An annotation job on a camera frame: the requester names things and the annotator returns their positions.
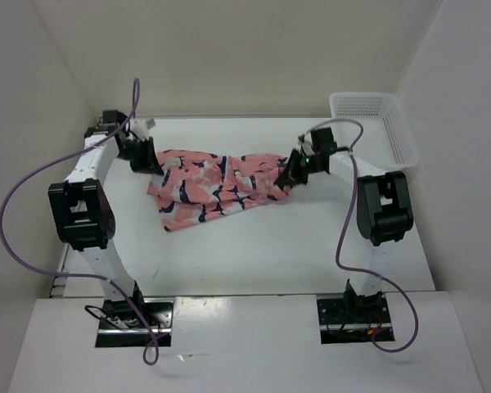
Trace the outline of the pink shark print shorts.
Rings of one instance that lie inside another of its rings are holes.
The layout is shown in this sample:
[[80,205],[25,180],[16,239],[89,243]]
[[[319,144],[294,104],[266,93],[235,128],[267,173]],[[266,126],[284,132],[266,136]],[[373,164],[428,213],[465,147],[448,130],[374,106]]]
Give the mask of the pink shark print shorts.
[[155,198],[162,226],[176,232],[288,197],[275,184],[287,158],[277,154],[225,156],[203,151],[156,153],[162,175],[147,194]]

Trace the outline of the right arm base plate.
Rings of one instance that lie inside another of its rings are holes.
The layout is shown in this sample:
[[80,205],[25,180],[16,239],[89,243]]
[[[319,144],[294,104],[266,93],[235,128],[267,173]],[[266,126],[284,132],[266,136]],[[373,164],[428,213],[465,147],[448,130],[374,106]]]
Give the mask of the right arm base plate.
[[321,343],[353,344],[395,341],[387,301],[367,309],[351,309],[340,297],[318,297],[318,322]]

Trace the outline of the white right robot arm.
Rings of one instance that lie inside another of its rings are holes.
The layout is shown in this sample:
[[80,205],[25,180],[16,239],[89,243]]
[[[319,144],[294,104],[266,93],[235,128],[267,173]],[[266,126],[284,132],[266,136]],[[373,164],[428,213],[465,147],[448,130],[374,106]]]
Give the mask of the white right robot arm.
[[[352,187],[345,221],[336,245],[336,267],[349,274],[343,292],[344,321],[360,322],[372,317],[382,305],[387,284],[400,295],[401,286],[384,275],[384,246],[400,242],[413,226],[413,212],[406,175],[401,171],[385,172],[354,154],[357,137],[347,146],[340,146],[327,123],[310,129],[298,137],[298,147],[291,151],[277,186],[297,186],[308,183],[309,176],[334,174]],[[359,234],[368,246],[368,256],[358,263],[340,260],[343,245],[354,220]]]

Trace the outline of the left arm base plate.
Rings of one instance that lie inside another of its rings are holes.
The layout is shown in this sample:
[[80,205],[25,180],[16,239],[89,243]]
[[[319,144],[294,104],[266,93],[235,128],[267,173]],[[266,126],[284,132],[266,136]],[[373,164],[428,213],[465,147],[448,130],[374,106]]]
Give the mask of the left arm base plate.
[[[170,347],[173,326],[173,299],[145,300],[143,315],[157,336],[160,347]],[[86,305],[84,309],[98,321],[96,348],[144,348],[151,345],[151,335],[137,316],[121,319],[107,308]]]

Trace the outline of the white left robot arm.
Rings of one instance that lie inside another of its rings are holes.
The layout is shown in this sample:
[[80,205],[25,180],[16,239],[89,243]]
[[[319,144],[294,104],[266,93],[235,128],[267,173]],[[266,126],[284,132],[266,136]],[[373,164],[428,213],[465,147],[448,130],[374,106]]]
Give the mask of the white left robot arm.
[[136,173],[161,174],[150,135],[154,126],[152,118],[131,120],[120,111],[104,111],[85,132],[85,152],[70,174],[48,189],[57,234],[100,276],[101,312],[113,328],[143,328],[147,307],[116,250],[115,214],[103,185],[115,159],[127,161]]

